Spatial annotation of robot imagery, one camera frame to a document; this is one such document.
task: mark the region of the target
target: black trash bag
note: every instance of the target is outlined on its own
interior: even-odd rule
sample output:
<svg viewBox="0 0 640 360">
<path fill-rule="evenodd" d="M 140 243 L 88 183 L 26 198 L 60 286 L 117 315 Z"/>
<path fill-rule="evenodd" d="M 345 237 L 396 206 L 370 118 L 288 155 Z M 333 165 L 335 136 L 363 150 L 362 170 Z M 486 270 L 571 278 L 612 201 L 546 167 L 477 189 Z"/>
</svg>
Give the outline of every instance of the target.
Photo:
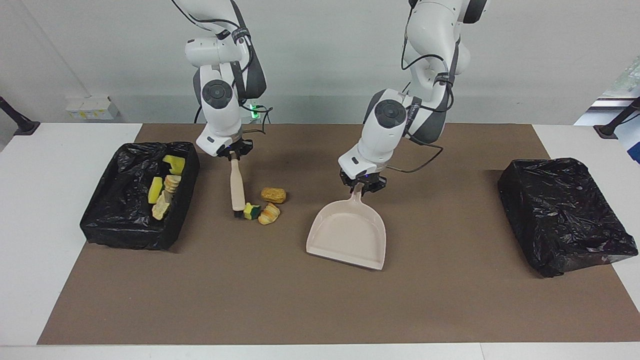
<svg viewBox="0 0 640 360">
<path fill-rule="evenodd" d="M 527 261 L 542 276 L 638 255 L 634 238 L 576 159 L 515 160 L 498 189 Z"/>
<path fill-rule="evenodd" d="M 185 158 L 182 180 L 169 212 L 151 215 L 148 192 L 154 176 L 169 174 L 165 155 Z M 187 215 L 200 162 L 190 142 L 126 143 L 113 155 L 89 202 L 80 228 L 90 243 L 127 249 L 168 250 Z"/>
</svg>

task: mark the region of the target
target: white table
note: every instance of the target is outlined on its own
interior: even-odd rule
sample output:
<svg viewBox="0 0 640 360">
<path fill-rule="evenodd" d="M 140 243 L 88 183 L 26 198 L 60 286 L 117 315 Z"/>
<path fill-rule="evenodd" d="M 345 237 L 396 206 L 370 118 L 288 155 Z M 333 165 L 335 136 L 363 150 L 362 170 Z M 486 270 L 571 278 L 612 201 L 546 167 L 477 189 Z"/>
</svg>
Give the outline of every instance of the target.
<svg viewBox="0 0 640 360">
<path fill-rule="evenodd" d="M 140 127 L 42 124 L 0 152 L 0 359 L 640 359 L 640 343 L 36 346 L 84 245 L 78 223 L 95 185 Z M 623 147 L 586 126 L 534 128 L 552 158 L 589 167 L 627 231 L 640 239 L 640 167 Z M 640 258 L 614 268 L 640 309 Z"/>
</svg>

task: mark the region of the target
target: green light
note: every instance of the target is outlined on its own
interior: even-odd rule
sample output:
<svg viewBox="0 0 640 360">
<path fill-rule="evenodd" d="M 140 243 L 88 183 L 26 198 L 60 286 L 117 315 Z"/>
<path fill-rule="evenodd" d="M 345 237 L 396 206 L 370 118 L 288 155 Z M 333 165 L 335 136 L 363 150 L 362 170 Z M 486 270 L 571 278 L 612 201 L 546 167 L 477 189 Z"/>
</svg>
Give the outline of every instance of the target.
<svg viewBox="0 0 640 360">
<path fill-rule="evenodd" d="M 251 110 L 255 110 L 256 106 L 253 104 L 249 104 L 249 109 Z M 259 119 L 260 118 L 260 113 L 257 113 L 255 111 L 251 111 L 251 118 L 252 119 Z"/>
</svg>

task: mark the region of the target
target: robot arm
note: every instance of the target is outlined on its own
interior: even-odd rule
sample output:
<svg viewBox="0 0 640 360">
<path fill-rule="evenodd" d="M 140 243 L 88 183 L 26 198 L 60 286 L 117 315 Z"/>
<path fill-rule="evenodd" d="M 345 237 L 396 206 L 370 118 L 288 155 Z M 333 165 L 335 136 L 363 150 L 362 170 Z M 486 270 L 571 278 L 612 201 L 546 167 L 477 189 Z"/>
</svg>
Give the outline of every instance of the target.
<svg viewBox="0 0 640 360">
<path fill-rule="evenodd" d="M 352 191 L 358 183 L 364 184 L 363 192 L 385 187 L 387 181 L 380 172 L 402 137 L 419 145 L 438 140 L 453 103 L 455 77 L 470 59 L 460 41 L 461 24 L 477 22 L 489 2 L 409 1 L 412 10 L 405 32 L 403 69 L 411 70 L 412 82 L 406 93 L 386 89 L 371 99 L 360 140 L 338 160 L 340 177 Z"/>
<path fill-rule="evenodd" d="M 251 35 L 233 0 L 172 0 L 191 21 L 215 36 L 187 41 L 185 55 L 198 70 L 194 90 L 207 125 L 196 144 L 211 156 L 231 159 L 251 151 L 242 139 L 240 105 L 266 89 Z"/>
</svg>

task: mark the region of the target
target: green and yellow object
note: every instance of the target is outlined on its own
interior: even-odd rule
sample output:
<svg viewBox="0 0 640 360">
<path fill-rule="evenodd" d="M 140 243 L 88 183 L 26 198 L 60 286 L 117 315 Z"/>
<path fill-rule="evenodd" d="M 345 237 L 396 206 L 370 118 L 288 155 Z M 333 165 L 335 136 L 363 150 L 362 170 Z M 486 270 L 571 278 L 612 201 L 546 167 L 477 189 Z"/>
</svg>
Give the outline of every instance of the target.
<svg viewBox="0 0 640 360">
<path fill-rule="evenodd" d="M 162 191 L 162 185 L 162 177 L 154 177 L 154 180 L 151 182 L 151 186 L 149 187 L 149 204 L 155 204 L 158 202 L 158 197 L 160 196 L 160 192 Z"/>
<path fill-rule="evenodd" d="M 165 163 L 169 163 L 171 165 L 171 170 L 169 172 L 172 175 L 182 175 L 182 171 L 184 170 L 184 158 L 180 158 L 178 156 L 173 155 L 165 155 L 162 158 L 162 161 Z"/>
<path fill-rule="evenodd" d="M 249 202 L 244 207 L 244 218 L 247 220 L 255 220 L 260 216 L 260 205 L 251 205 Z"/>
</svg>

